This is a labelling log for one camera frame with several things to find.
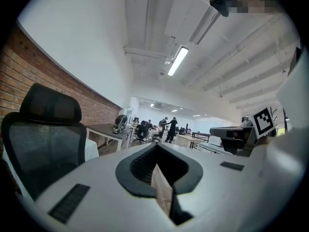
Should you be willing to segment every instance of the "brick wall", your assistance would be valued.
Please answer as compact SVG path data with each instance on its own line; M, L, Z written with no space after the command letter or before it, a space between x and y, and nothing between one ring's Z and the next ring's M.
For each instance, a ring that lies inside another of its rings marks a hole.
M27 91L34 83L74 97L81 106L81 122L85 125L113 123L121 109L59 68L15 26L0 55L0 122L9 112L19 111ZM94 134L90 134L90 139L96 141L98 146L105 140Z

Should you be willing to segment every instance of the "chair headrest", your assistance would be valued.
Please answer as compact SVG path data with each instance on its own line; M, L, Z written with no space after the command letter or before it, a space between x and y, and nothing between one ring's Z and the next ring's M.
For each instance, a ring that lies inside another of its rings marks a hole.
M82 119L76 99L35 83L19 109L24 117L48 123L73 124Z

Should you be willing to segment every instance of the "fluorescent light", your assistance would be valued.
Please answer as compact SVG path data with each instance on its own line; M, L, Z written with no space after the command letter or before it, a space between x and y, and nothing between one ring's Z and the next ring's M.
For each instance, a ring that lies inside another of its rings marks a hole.
M182 63L184 57L187 55L188 52L189 52L189 49L187 49L187 48L182 47L180 49L180 52L177 55L172 67L170 68L168 75L170 75L170 76L174 75L175 71L177 70L179 65Z

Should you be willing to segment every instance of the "black slot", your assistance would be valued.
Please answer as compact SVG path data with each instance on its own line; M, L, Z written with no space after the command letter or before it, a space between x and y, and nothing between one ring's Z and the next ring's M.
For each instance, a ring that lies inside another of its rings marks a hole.
M66 224L77 206L90 189L89 186L76 184L49 212L49 215Z
M242 169L245 167L244 165L236 164L236 163L231 163L224 161L220 164L220 166L226 167L226 168L231 168L234 170L242 171Z
M151 177L155 165L162 171L173 189L169 218L179 225L193 216L182 210L177 195L195 189L203 176L202 166L163 144L155 144L124 158L116 167L119 184L130 194L137 197L156 198L156 190L151 187Z

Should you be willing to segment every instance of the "black mesh chair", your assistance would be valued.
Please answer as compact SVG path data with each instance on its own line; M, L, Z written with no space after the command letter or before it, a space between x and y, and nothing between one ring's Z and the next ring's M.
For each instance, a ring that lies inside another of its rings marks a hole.
M136 129L137 129L137 132L136 132L137 138L134 139L134 142L139 141L140 144L142 142L146 143L147 141L145 140L145 138L147 138L148 132L149 132L148 131L148 122L143 120L141 122L141 124L136 127Z
M9 113L1 125L8 157L35 200L49 185L85 162L86 128L78 102L34 84L20 112Z

